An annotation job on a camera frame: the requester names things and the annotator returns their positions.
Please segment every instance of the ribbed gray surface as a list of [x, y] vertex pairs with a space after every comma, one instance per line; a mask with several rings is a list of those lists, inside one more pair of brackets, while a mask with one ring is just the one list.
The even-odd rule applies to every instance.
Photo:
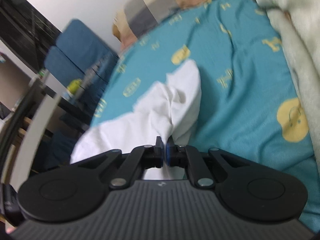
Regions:
[[226, 211], [213, 192], [197, 190], [187, 180], [159, 183], [136, 181], [129, 189], [112, 192], [88, 217], [61, 225], [28, 221], [12, 236], [17, 240], [302, 240], [313, 235], [297, 220], [279, 225], [241, 220]]

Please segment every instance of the teal bed sheet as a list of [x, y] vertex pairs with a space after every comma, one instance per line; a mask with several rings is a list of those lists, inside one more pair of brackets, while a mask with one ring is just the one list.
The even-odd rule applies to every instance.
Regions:
[[155, 81], [186, 59], [200, 71], [202, 98], [189, 144], [218, 147], [285, 171], [308, 189], [300, 220], [320, 229], [319, 175], [308, 124], [266, 12], [251, 0], [209, 0], [166, 19], [124, 53], [92, 126], [132, 111]]

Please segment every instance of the bed sheet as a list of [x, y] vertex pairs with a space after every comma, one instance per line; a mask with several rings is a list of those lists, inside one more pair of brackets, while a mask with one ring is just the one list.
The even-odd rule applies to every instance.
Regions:
[[200, 71], [202, 98], [189, 144], [218, 147], [288, 172], [308, 189], [300, 220], [320, 228], [320, 183], [308, 124], [280, 36], [250, 0], [209, 0], [143, 36], [115, 68], [92, 126], [132, 111], [154, 81], [186, 58]]

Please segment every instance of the white fabric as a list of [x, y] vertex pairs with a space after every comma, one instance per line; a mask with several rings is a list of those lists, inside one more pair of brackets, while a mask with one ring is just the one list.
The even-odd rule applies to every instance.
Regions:
[[[320, 0], [256, 0], [279, 32], [320, 170]], [[289, 12], [291, 21], [283, 12]]]
[[[71, 155], [75, 163], [111, 149], [129, 153], [141, 145], [154, 145], [161, 136], [164, 143], [172, 135], [176, 144], [188, 144], [198, 119], [201, 99], [199, 70], [187, 60], [167, 74], [166, 84], [155, 82], [133, 106], [133, 112], [90, 128], [77, 142]], [[182, 178], [180, 168], [149, 169], [145, 179]]]

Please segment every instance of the silver screw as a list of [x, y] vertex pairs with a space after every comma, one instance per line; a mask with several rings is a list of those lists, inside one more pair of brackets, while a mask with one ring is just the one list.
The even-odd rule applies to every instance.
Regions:
[[209, 178], [202, 178], [198, 180], [198, 184], [201, 187], [208, 187], [211, 186], [213, 184], [213, 180], [209, 179]]
[[121, 187], [126, 183], [127, 183], [127, 181], [123, 178], [115, 178], [111, 181], [111, 185], [114, 187]]

